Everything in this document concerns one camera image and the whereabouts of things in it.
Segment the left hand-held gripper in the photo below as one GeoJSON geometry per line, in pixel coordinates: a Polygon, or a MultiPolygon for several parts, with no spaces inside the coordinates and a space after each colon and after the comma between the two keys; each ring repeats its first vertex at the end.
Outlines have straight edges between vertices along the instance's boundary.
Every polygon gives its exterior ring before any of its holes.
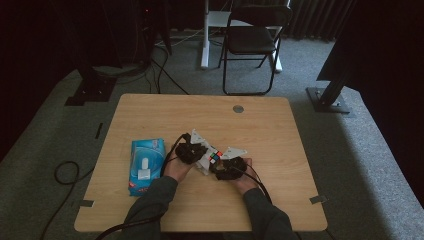
{"type": "Polygon", "coordinates": [[[183,134],[182,138],[185,143],[179,143],[175,153],[186,164],[195,163],[203,156],[209,158],[209,155],[216,150],[195,129],[191,133],[183,134]]]}

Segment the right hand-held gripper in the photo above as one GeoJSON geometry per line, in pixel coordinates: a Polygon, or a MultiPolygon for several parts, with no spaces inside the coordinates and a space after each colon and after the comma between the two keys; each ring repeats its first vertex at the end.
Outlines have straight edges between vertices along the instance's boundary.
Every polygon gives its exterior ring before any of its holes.
{"type": "Polygon", "coordinates": [[[246,154],[244,149],[228,147],[220,158],[213,164],[213,173],[218,180],[235,180],[240,178],[247,169],[242,158],[246,154]]]}

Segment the blue wet wipes pack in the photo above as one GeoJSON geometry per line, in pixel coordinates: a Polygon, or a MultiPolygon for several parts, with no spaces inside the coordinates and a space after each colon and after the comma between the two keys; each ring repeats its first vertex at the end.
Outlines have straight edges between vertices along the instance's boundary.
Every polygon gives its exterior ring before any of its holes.
{"type": "Polygon", "coordinates": [[[131,196],[142,196],[160,177],[164,159],[165,145],[161,138],[132,142],[128,183],[131,196]]]}

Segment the person's right hand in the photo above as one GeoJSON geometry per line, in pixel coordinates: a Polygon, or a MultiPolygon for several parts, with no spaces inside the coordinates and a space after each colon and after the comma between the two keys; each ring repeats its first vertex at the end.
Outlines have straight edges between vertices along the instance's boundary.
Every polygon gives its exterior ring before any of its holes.
{"type": "Polygon", "coordinates": [[[241,195],[244,195],[247,191],[258,187],[256,174],[252,170],[252,159],[244,158],[244,161],[247,164],[245,174],[236,180],[230,181],[241,195]]]}

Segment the person's left hand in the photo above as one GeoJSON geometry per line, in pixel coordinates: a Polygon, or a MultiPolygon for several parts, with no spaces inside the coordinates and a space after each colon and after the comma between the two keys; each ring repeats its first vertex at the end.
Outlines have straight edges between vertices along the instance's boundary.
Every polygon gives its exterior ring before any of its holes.
{"type": "Polygon", "coordinates": [[[193,164],[186,164],[179,158],[175,158],[167,162],[163,175],[171,177],[180,183],[185,179],[192,167],[193,164]]]}

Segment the black stand base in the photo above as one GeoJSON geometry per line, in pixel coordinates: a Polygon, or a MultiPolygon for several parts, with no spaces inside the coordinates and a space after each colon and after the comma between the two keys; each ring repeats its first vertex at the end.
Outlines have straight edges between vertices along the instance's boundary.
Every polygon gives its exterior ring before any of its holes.
{"type": "Polygon", "coordinates": [[[82,77],[74,95],[69,97],[66,106],[83,106],[86,102],[108,102],[114,90],[117,79],[99,75],[91,66],[78,68],[82,77]]]}

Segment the black stand with metal base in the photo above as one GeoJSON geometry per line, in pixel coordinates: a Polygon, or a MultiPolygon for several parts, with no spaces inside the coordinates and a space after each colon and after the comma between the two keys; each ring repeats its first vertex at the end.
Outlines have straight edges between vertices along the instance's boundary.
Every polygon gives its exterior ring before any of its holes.
{"type": "Polygon", "coordinates": [[[306,92],[316,112],[338,113],[348,116],[351,113],[341,91],[349,80],[350,68],[346,67],[341,75],[332,80],[326,88],[308,87],[306,92]]]}

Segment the black folding chair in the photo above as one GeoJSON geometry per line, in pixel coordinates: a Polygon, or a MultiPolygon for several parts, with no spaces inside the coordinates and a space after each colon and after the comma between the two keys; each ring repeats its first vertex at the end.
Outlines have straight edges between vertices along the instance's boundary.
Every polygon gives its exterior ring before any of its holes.
{"type": "Polygon", "coordinates": [[[293,11],[286,5],[247,5],[230,12],[221,48],[218,67],[223,67],[222,90],[229,96],[263,96],[273,86],[280,53],[281,35],[289,25],[293,11]],[[259,92],[229,92],[227,65],[229,61],[260,60],[260,68],[270,59],[268,87],[259,92]]]}

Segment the dark equipment rack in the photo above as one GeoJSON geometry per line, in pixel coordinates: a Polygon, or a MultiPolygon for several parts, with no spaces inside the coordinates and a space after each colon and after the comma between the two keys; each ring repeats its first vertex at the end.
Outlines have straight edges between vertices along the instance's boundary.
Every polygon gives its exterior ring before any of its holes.
{"type": "Polygon", "coordinates": [[[101,0],[120,65],[149,65],[157,38],[172,54],[169,0],[101,0]]]}

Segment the dark pleated curtain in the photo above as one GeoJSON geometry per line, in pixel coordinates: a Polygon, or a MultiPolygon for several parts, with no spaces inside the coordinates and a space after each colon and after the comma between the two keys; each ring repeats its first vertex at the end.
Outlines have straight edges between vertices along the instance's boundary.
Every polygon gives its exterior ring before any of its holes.
{"type": "Polygon", "coordinates": [[[334,41],[343,30],[356,2],[357,0],[288,0],[293,17],[285,35],[297,40],[334,41]]]}

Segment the white desk frame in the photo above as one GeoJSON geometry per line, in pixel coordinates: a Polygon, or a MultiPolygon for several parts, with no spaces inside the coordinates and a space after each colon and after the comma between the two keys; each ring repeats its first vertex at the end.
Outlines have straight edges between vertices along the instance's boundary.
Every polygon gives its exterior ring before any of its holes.
{"type": "MultiPolygon", "coordinates": [[[[247,6],[247,5],[286,5],[288,6],[288,3],[277,2],[276,4],[242,4],[241,6],[247,6]]],[[[227,20],[230,15],[230,12],[234,10],[235,8],[238,8],[241,6],[232,7],[229,11],[211,11],[209,9],[209,0],[205,0],[204,37],[203,37],[203,47],[202,47],[202,57],[201,57],[201,67],[203,69],[206,69],[209,66],[209,53],[210,53],[209,30],[211,28],[223,28],[226,31],[226,24],[227,24],[227,20]]],[[[281,72],[281,71],[282,71],[282,66],[278,57],[275,73],[281,72]]]]}

